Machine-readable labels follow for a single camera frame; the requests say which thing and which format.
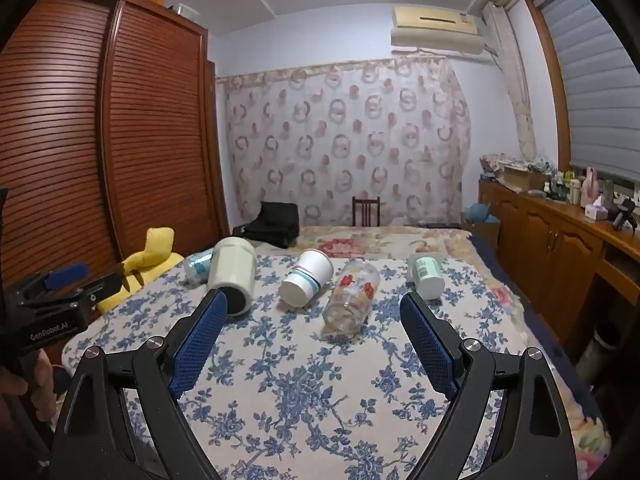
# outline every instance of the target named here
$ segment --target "blue flower pattern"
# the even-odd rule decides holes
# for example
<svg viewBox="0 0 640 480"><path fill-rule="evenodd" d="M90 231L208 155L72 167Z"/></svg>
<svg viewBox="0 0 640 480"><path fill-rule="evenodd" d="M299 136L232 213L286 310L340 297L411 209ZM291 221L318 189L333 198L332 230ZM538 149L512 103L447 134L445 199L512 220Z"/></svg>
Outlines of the blue flower pattern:
<svg viewBox="0 0 640 480"><path fill-rule="evenodd" d="M180 408L224 480L404 479L448 407L400 324L406 263L369 260L380 288L367 324L346 338L322 333L330 286L305 309L291 310L278 297L295 261L258 257L252 309L225 325ZM334 259L334 279L345 262ZM430 302L435 315L492 351L521 353L522 339L479 273L452 258L442 270L446 289ZM65 367L73 371L91 344L124 351L166 334L205 292L174 267L71 340ZM126 396L134 432L148 447L140 403L135 392ZM494 393L462 477L481 467L499 407Z"/></svg>

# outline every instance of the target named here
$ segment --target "metal screw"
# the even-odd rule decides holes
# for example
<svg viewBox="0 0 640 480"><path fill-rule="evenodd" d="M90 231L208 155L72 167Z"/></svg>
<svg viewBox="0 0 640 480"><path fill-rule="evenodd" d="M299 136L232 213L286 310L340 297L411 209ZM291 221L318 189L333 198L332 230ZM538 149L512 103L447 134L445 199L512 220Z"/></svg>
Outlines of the metal screw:
<svg viewBox="0 0 640 480"><path fill-rule="evenodd" d="M542 359L542 352L535 347L527 348L527 355L536 361Z"/></svg>
<svg viewBox="0 0 640 480"><path fill-rule="evenodd" d="M477 339L465 339L463 345L469 352L477 352L482 346Z"/></svg>
<svg viewBox="0 0 640 480"><path fill-rule="evenodd" d="M89 346L89 348L87 348L84 351L84 355L89 359L93 359L94 357L98 357L98 355L100 355L100 347L99 346Z"/></svg>
<svg viewBox="0 0 640 480"><path fill-rule="evenodd" d="M146 347L155 350L156 348L160 348L164 344L164 338L159 335L155 335L146 340Z"/></svg>

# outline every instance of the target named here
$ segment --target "wooden window frame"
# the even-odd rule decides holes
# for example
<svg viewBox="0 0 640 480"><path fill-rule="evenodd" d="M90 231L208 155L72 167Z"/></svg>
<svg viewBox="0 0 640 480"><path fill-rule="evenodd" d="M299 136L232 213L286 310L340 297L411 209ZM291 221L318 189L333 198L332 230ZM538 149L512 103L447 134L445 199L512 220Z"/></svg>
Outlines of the wooden window frame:
<svg viewBox="0 0 640 480"><path fill-rule="evenodd" d="M564 81L558 54L546 24L542 11L534 4L535 0L524 0L529 7L529 12L536 25L536 30L542 43L542 50L545 53L546 67L549 70L551 88L554 94L554 105L556 108L556 125L558 128L558 168L562 171L571 169L571 133L569 127L569 110L566 106L566 94L564 92Z"/></svg>

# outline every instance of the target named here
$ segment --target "white wall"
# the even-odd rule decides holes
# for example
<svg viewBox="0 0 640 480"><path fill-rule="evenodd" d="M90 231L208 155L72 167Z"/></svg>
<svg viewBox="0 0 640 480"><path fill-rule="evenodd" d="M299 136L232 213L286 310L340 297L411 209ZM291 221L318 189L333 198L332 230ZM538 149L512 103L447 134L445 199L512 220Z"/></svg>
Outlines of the white wall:
<svg viewBox="0 0 640 480"><path fill-rule="evenodd" d="M391 57L392 7L366 4L285 14L272 22L215 38L210 43L209 59L216 63L219 76L227 76ZM471 114L471 150L462 182L466 206L478 200L479 156L495 152L518 156L520 149L513 107L502 73L491 57L487 54L479 61L453 59L452 63ZM223 104L223 99L218 98L220 157L228 163L223 178L229 224L233 226L239 223L239 213L231 181Z"/></svg>
<svg viewBox="0 0 640 480"><path fill-rule="evenodd" d="M545 155L558 166L556 106L540 36L524 0L519 0L507 15L518 41L527 77L538 154Z"/></svg>

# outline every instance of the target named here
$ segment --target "curtain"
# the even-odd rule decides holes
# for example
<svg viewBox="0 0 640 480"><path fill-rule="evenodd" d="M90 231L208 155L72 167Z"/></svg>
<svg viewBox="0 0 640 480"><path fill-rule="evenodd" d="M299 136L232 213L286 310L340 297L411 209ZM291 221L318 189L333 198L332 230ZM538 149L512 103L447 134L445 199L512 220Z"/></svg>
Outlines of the curtain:
<svg viewBox="0 0 640 480"><path fill-rule="evenodd" d="M529 88L513 28L503 7L497 7L489 2L484 6L482 15L498 51L498 66L507 81L507 92L516 115L518 143L522 158L533 161L538 150L531 119Z"/></svg>
<svg viewBox="0 0 640 480"><path fill-rule="evenodd" d="M470 118L442 57L399 57L233 76L227 133L241 217L293 202L303 225L460 221Z"/></svg>

